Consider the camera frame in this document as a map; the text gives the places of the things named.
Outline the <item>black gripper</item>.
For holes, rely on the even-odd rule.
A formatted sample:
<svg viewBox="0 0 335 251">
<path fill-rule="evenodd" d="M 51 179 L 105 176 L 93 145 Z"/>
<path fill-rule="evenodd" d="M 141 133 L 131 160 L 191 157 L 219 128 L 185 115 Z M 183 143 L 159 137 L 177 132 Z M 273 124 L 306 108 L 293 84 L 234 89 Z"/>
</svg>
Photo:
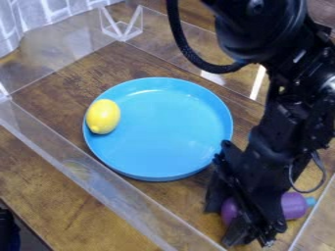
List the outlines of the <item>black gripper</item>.
<svg viewBox="0 0 335 251">
<path fill-rule="evenodd" d="M 222 142 L 222 151 L 213 164 L 205 212 L 221 213 L 229 198 L 238 205 L 238 216 L 230 223 L 222 243 L 233 247 L 258 240 L 262 247 L 271 246 L 277 234 L 287 230 L 282 208 L 286 187 L 275 180 L 279 172 L 265 165 L 251 146 L 241 151 L 229 140 Z"/>
</svg>

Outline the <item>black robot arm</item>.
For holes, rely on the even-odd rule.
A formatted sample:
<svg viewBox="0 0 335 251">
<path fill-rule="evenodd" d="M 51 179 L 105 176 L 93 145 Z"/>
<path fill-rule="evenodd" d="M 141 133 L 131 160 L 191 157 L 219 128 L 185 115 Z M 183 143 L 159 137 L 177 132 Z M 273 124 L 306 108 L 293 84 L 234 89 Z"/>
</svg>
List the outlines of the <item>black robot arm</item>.
<svg viewBox="0 0 335 251">
<path fill-rule="evenodd" d="M 215 156 L 206 209 L 237 207 L 225 245 L 269 246 L 287 229 L 285 194 L 335 138 L 335 43 L 311 19 L 306 0 L 203 2 L 233 68 L 258 63 L 270 77 L 265 115 L 246 147 L 225 141 Z"/>
</svg>

